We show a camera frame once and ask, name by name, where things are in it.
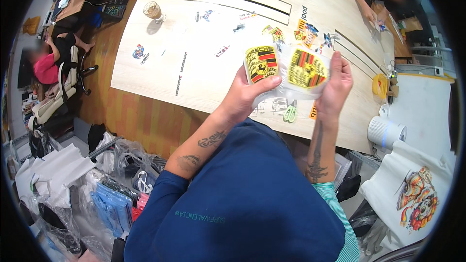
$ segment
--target white air purifier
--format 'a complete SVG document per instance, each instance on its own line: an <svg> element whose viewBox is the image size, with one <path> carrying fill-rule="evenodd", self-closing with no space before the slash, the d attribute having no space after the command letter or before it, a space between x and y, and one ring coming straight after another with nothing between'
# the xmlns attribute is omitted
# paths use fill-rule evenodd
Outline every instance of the white air purifier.
<svg viewBox="0 0 466 262"><path fill-rule="evenodd" d="M367 138L377 145L393 150L396 140L406 140L406 126L396 124L389 119L375 116L371 119L367 128Z"/></svg>

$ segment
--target electrical outlet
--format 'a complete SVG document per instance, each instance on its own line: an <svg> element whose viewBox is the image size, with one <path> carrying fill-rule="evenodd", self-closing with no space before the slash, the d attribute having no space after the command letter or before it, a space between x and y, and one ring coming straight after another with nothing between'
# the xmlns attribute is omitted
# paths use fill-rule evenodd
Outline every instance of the electrical outlet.
<svg viewBox="0 0 466 262"><path fill-rule="evenodd" d="M442 77L444 76L442 67L435 66L434 67L434 73L435 73L435 76L442 76Z"/></svg>

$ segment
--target arm tattoo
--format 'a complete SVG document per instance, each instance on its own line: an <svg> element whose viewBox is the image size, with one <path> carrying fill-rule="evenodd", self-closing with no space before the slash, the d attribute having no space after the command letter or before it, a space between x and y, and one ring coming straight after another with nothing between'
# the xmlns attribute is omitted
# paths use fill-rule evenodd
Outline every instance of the arm tattoo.
<svg viewBox="0 0 466 262"><path fill-rule="evenodd" d="M199 155L179 156L177 161L178 167L186 172L196 172L202 165Z"/></svg>
<svg viewBox="0 0 466 262"><path fill-rule="evenodd" d="M215 145L216 147L218 147L218 145L216 145L216 143L222 142L223 139L226 137L226 134L224 134L224 132L225 131L217 131L215 134L213 134L209 138L200 139L198 141L198 146L202 147L202 148L207 148L207 147L210 147L212 145Z"/></svg>
<svg viewBox="0 0 466 262"><path fill-rule="evenodd" d="M319 121L319 133L317 135L316 140L316 148L314 149L314 160L312 160L311 164L308 164L308 169L306 170L306 178L311 180L312 183L317 183L318 179L329 174L328 172L322 172L326 170L328 167L322 168L320 166L320 159L321 159L321 146L322 146L322 135L323 135L323 127L322 123Z"/></svg>

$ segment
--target pink shirt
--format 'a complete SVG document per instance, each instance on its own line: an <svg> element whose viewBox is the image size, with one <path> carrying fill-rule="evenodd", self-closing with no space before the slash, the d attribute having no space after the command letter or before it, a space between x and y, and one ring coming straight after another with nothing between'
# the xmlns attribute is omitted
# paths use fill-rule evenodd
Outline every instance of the pink shirt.
<svg viewBox="0 0 466 262"><path fill-rule="evenodd" d="M53 53L46 55L35 63L34 74L43 84L58 82L58 67L55 65Z"/></svg>

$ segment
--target bare foot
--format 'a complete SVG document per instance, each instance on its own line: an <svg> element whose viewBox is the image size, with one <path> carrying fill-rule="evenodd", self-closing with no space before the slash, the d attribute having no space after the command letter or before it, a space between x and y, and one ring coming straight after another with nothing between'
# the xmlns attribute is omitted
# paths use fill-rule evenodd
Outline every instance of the bare foot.
<svg viewBox="0 0 466 262"><path fill-rule="evenodd" d="M92 43L90 44L87 44L87 46L84 48L84 50L86 51L86 53L89 53L90 49L92 49L93 46L96 45L96 41L92 41Z"/></svg>

